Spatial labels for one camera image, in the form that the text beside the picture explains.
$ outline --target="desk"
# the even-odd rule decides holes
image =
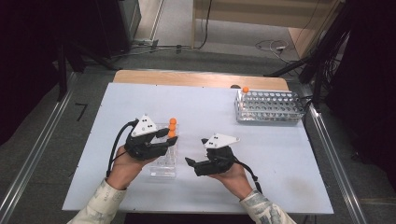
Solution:
[[[302,58],[316,45],[321,33],[332,24],[342,6],[341,2],[340,0],[214,0],[209,19],[289,27],[294,46]],[[192,45],[195,39],[195,20],[205,20],[208,7],[209,0],[193,1]]]
[[[220,88],[203,87],[205,84]],[[79,210],[86,204],[106,173],[110,149],[120,127],[147,112],[155,122],[168,121],[171,117],[178,120],[177,177],[152,177],[145,167],[128,190],[120,210],[244,214],[235,197],[218,181],[207,176],[197,177],[184,161],[185,157],[206,160],[200,139],[217,132],[241,137],[241,142],[232,145],[233,153],[259,177],[263,193],[285,211],[331,214],[332,206],[303,124],[238,124],[233,112],[236,90],[230,89],[230,84],[273,87],[274,90],[287,88],[286,82],[277,77],[119,71],[114,83],[107,87],[64,210]],[[121,136],[119,145],[127,133]]]

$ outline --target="forearm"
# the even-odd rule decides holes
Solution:
[[[87,206],[79,211],[68,224],[110,223],[116,215],[125,194],[126,190],[114,189],[103,180]]]
[[[294,224],[295,222],[279,206],[270,202],[256,189],[242,200],[241,205],[256,223]]]

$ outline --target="white tabletop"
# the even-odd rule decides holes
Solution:
[[[301,122],[294,125],[236,122],[235,89],[110,83],[66,196],[63,210],[80,210],[106,175],[108,158],[120,128],[148,114],[157,123],[177,118],[177,177],[149,175],[145,167],[128,189],[123,211],[153,213],[245,213],[219,181],[196,176],[184,158],[206,160],[202,138],[213,133],[239,137],[233,154],[253,170],[263,194],[288,213],[332,214]],[[120,138],[123,145],[125,130]]]

